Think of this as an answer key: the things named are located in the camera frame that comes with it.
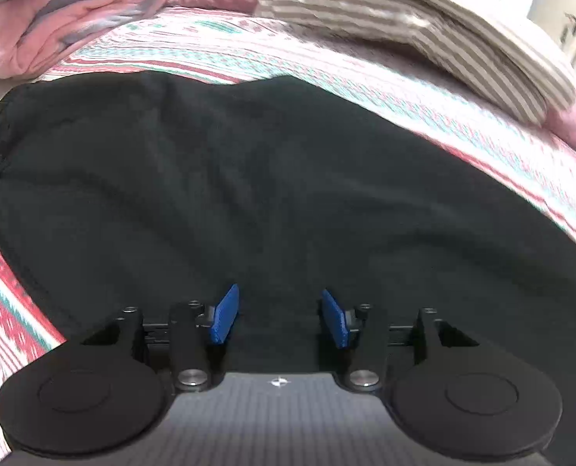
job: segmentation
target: black disc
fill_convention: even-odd
[[[480,347],[442,349],[396,382],[392,406],[410,436],[467,461],[504,461],[544,448],[562,400],[547,376]]]
[[[163,404],[161,383],[149,367],[115,347],[79,345],[65,355],[47,354],[7,380],[0,423],[23,449],[93,454],[139,435]]]

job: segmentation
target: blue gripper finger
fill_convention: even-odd
[[[346,317],[335,298],[327,291],[323,290],[321,300],[321,311],[323,319],[331,332],[335,346],[338,348],[348,347],[348,327],[346,327]]]
[[[238,285],[234,284],[215,307],[215,320],[209,329],[210,341],[213,344],[220,345],[228,337],[238,313],[239,295]]]

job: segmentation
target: black fabric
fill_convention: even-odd
[[[316,370],[331,286],[395,323],[434,306],[576,393],[576,245],[481,171],[290,77],[14,89],[0,248],[65,335],[128,305],[165,320],[238,282],[230,365]]]

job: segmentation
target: bed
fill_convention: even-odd
[[[576,153],[555,136],[515,122],[452,77],[385,46],[239,13],[172,8],[114,29],[41,79],[140,70],[213,83],[299,77],[471,163],[576,242]],[[0,385],[63,340],[0,255]],[[6,453],[0,430],[0,460]]]

